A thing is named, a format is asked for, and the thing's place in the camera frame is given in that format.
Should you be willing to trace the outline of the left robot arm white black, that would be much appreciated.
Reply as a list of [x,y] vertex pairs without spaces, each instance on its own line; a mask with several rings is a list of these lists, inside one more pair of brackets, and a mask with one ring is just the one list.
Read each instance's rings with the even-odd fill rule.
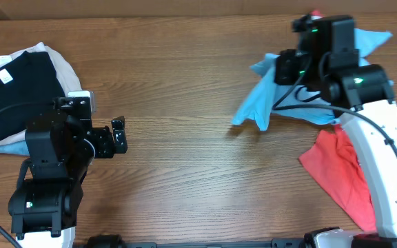
[[88,116],[52,110],[27,124],[26,143],[32,177],[21,175],[10,198],[11,232],[21,247],[71,247],[88,167],[126,153],[125,119],[94,128]]

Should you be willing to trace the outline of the light blue printed t-shirt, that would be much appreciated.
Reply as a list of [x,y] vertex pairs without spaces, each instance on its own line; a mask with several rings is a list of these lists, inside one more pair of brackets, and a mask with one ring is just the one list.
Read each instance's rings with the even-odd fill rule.
[[[360,66],[369,65],[366,57],[393,37],[389,31],[377,32],[356,28],[354,33],[356,48],[359,49]],[[232,125],[241,125],[249,119],[256,122],[259,130],[266,131],[268,129],[270,115],[274,113],[273,104],[290,89],[288,85],[277,85],[274,82],[277,57],[276,54],[267,53],[262,61],[250,66],[251,70],[257,73],[261,79],[240,105],[232,119]],[[310,108],[282,110],[275,113],[302,119],[316,125],[340,123],[331,110]]]

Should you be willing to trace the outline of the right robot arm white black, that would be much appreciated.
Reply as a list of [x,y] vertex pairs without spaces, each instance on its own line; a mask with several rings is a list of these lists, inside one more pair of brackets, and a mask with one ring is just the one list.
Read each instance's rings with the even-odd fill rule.
[[320,94],[356,150],[371,194],[374,232],[328,227],[291,239],[293,247],[397,247],[397,104],[384,69],[360,65],[355,22],[349,15],[292,24],[296,48],[283,50],[276,62],[276,82],[294,89],[304,85]]

